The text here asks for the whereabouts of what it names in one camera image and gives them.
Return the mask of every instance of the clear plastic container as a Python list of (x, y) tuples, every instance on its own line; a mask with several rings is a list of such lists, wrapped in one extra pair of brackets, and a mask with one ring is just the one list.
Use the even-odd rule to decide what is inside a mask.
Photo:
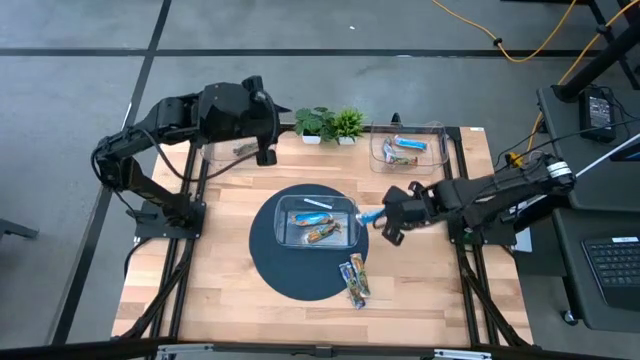
[[(314, 213), (316, 216), (321, 216), (318, 213), (328, 214), (331, 222), (315, 226), (296, 224), (296, 219)], [(292, 248), (348, 249), (358, 243), (362, 226), (356, 221), (357, 213), (353, 199), (345, 196), (285, 195), (276, 205), (276, 239), (280, 245)], [(311, 232), (336, 225), (338, 229), (330, 235), (318, 241), (309, 241)]]
[[(424, 143), (426, 150), (398, 146), (396, 136)], [(439, 122), (423, 126), (371, 124), (369, 165), (375, 172), (429, 175), (448, 160), (447, 133)]]
[[(275, 150), (276, 146), (273, 144), (269, 148)], [(200, 150), (200, 155), (204, 160), (213, 163), (216, 161), (235, 161), (256, 151), (258, 151), (258, 140), (255, 137), (248, 137), (204, 145)]]

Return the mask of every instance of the wooden table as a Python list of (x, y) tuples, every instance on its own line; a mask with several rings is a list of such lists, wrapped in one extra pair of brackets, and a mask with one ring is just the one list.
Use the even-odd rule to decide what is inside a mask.
[[(484, 131), (460, 130), (469, 177), (491, 174)], [(188, 144), (165, 150), (176, 168), (184, 168)], [(449, 153), (457, 176), (453, 146)], [(469, 346), (455, 250), (444, 223), (406, 233), (400, 247), (370, 229), (366, 269), (372, 296), (362, 310), (352, 308), (346, 290), (320, 301), (287, 298), (262, 280), (249, 254), (249, 230), (255, 214), (269, 197), (285, 187), (300, 183), (326, 185), (353, 197), (360, 210), (366, 211), (380, 207), (391, 185), (406, 188), (412, 180), (428, 185), (444, 178), (442, 169), (419, 176), (373, 172), (369, 166), (368, 134), (355, 146), (340, 147), (305, 145), (287, 132), (280, 136), (277, 156), (277, 166), (258, 168), (254, 161), (246, 161), (207, 183), (206, 223), (196, 242), (180, 325), (181, 340)], [(225, 164), (214, 164), (214, 168)], [(180, 180), (161, 160), (156, 162), (153, 179), (171, 191), (179, 190)], [(152, 240), (132, 257), (114, 335), (129, 329), (155, 296), (167, 243), (166, 239)], [(531, 341), (512, 258), (498, 246), (485, 247), (484, 258), (493, 300), (518, 334)], [(481, 338), (486, 342), (482, 307), (477, 299), (475, 303)], [(167, 304), (161, 334), (168, 332), (173, 300)]]

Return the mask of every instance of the power adapter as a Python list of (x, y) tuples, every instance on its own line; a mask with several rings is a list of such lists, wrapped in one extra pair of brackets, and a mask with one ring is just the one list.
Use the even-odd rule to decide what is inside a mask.
[(615, 122), (613, 109), (602, 89), (586, 88), (578, 96), (578, 104), (580, 130), (593, 129), (580, 136), (600, 143), (610, 143), (616, 139), (616, 131), (611, 126)]

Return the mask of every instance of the white pot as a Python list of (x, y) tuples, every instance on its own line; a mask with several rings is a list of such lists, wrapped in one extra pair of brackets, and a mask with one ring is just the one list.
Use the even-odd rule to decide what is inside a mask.
[(320, 136), (317, 135), (302, 135), (302, 142), (310, 145), (320, 144)]
[(340, 136), (338, 138), (338, 144), (340, 145), (355, 145), (356, 144), (356, 140), (353, 138), (350, 138), (348, 136)]

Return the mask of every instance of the potted plant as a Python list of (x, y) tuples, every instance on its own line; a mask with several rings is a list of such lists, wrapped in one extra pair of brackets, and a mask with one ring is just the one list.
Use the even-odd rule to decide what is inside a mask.
[(334, 112), (325, 107), (313, 109), (303, 108), (296, 111), (296, 134), (302, 135), (305, 144), (319, 144), (320, 141), (330, 141), (333, 137)]
[(356, 138), (362, 136), (364, 114), (358, 109), (344, 109), (333, 121), (333, 136), (340, 145), (354, 145)]

